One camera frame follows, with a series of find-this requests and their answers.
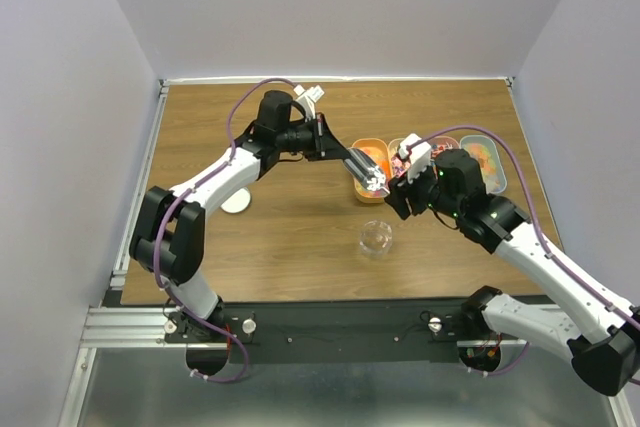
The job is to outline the silver metal scoop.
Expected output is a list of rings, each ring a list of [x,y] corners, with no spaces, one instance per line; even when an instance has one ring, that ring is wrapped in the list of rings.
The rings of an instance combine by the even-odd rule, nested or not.
[[[354,180],[369,194],[389,194],[388,177],[385,171],[364,151],[359,148],[349,148],[349,157],[344,165]]]

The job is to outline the clear glass jar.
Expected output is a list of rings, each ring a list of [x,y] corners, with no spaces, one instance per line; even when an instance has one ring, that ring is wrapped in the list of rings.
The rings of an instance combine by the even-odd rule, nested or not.
[[[370,258],[381,258],[393,244],[392,227],[383,221],[372,220],[362,226],[359,236],[360,252]]]

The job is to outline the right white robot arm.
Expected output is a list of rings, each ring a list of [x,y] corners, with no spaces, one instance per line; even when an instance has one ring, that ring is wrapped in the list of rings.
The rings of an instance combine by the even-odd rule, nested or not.
[[[437,156],[425,144],[400,147],[392,165],[401,173],[385,201],[401,219],[430,210],[455,221],[457,230],[507,261],[537,284],[560,309],[527,307],[497,288],[470,296],[460,314],[469,337],[508,334],[568,361],[596,392],[617,395],[639,370],[639,308],[611,291],[541,233],[514,202],[487,192],[478,162],[462,149]]]

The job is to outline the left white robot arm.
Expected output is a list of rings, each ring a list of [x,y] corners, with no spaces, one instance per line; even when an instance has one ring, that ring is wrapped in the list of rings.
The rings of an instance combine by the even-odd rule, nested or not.
[[[319,86],[296,86],[292,94],[267,91],[256,119],[221,158],[188,181],[170,189],[155,186],[144,195],[129,256],[189,314],[187,329],[197,340],[212,341],[223,328],[221,299],[200,271],[208,217],[261,179],[284,153],[308,161],[348,159],[348,150],[316,110],[323,95]]]

